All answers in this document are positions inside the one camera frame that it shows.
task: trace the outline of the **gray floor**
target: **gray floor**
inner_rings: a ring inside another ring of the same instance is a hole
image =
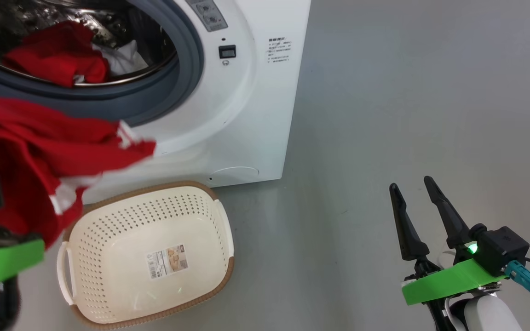
[[[313,0],[284,178],[218,190],[236,269],[214,299],[133,331],[430,330],[407,307],[387,187],[433,255],[422,178],[470,225],[530,242],[530,1]],[[54,250],[22,276],[18,330],[81,330]],[[37,290],[28,291],[38,285]],[[502,298],[530,330],[530,296]]]

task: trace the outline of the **red cloth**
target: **red cloth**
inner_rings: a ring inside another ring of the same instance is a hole
[[[73,119],[26,101],[0,98],[0,225],[40,233],[50,247],[82,213],[86,187],[107,170],[153,154],[124,122]]]
[[[25,37],[4,56],[3,64],[65,87],[73,86],[75,75],[90,83],[105,82],[109,64],[91,47],[93,36],[84,25],[65,21]]]

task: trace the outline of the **printed label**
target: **printed label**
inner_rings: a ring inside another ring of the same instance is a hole
[[[290,61],[292,42],[286,37],[269,39],[267,48],[267,63],[280,63]]]
[[[159,279],[189,268],[183,245],[147,254],[147,264],[151,279]]]

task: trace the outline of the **laundry basket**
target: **laundry basket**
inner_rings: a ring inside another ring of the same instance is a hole
[[[87,209],[65,233],[57,276],[78,318],[96,329],[116,329],[210,299],[233,265],[232,233],[217,196],[200,183],[180,182]]]

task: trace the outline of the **blue cable connector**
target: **blue cable connector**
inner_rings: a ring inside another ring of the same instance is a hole
[[[530,271],[527,270],[520,262],[517,260],[511,261],[504,273],[516,283],[526,288],[530,292]]]

